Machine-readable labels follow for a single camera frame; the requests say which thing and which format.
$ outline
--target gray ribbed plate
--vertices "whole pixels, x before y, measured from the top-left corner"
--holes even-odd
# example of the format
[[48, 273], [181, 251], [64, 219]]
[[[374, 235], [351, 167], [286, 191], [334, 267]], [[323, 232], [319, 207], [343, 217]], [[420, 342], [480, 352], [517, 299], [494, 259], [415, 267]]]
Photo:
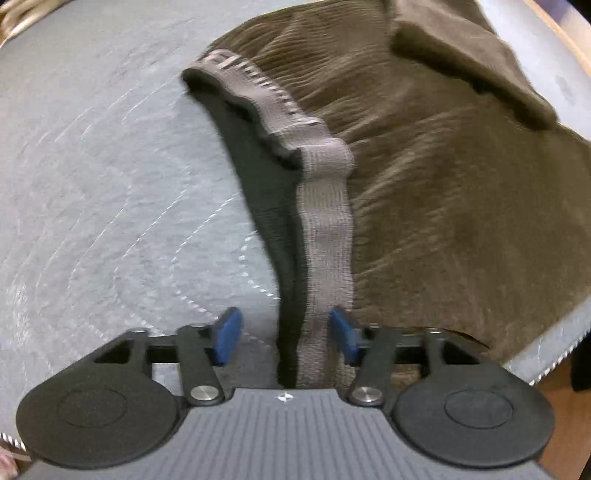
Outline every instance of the gray ribbed plate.
[[37, 462], [22, 478], [551, 480], [534, 462], [496, 471], [438, 463], [397, 437], [381, 411], [346, 404], [335, 390], [246, 389], [218, 407], [194, 408], [168, 443], [136, 462], [101, 471]]

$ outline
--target fabric edge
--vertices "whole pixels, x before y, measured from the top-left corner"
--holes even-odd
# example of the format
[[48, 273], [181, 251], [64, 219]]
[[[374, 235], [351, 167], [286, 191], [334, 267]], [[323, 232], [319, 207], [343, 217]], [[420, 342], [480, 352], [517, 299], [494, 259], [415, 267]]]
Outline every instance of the fabric edge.
[[346, 184], [353, 155], [342, 140], [331, 136], [321, 119], [306, 115], [289, 93], [241, 55], [210, 50], [190, 68], [215, 78], [232, 101], [254, 108], [266, 136], [275, 139], [288, 155], [299, 152], [303, 178], [296, 202], [308, 278], [306, 314], [297, 347], [297, 384], [326, 385], [338, 370], [329, 346], [330, 309], [339, 305], [350, 310], [353, 303], [353, 215]]

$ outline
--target brown corduroy fabric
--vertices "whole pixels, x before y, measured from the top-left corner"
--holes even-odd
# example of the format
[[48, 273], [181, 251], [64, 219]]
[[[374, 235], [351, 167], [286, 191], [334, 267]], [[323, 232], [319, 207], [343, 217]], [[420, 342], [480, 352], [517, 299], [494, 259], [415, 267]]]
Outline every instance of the brown corduroy fabric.
[[505, 362], [591, 290], [591, 149], [472, 1], [329, 0], [213, 43], [353, 152], [353, 313], [466, 332]]

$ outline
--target black fabric lining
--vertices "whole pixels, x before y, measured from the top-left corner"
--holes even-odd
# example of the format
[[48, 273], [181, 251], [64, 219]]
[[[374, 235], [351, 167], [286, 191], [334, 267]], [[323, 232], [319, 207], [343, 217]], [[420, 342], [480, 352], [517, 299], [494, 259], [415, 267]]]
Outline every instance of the black fabric lining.
[[296, 349], [307, 301], [307, 263], [296, 204], [302, 175], [299, 155], [282, 149], [268, 135], [261, 139], [262, 128], [257, 128], [258, 121], [253, 120], [252, 112], [224, 100], [211, 79], [204, 79], [195, 70], [186, 70], [183, 80], [218, 128], [277, 276], [281, 297], [277, 380], [285, 388], [294, 388]]

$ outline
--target black circle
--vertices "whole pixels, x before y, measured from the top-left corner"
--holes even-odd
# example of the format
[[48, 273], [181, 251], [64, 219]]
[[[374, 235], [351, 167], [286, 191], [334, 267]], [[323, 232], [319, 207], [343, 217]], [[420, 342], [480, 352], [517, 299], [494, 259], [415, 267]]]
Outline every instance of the black circle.
[[447, 366], [416, 382], [392, 419], [417, 450], [476, 469], [537, 457], [554, 429], [544, 396], [495, 364]]
[[36, 457], [67, 468], [127, 463], [157, 447], [177, 420], [173, 395], [126, 365], [88, 364], [31, 390], [17, 410]]
[[505, 397], [484, 390], [453, 393], [444, 408], [452, 420], [472, 429], [500, 427], [513, 416], [513, 407]]
[[77, 390], [66, 395], [58, 406], [58, 414], [64, 421], [87, 429], [109, 425], [126, 410], [125, 397], [110, 388]]

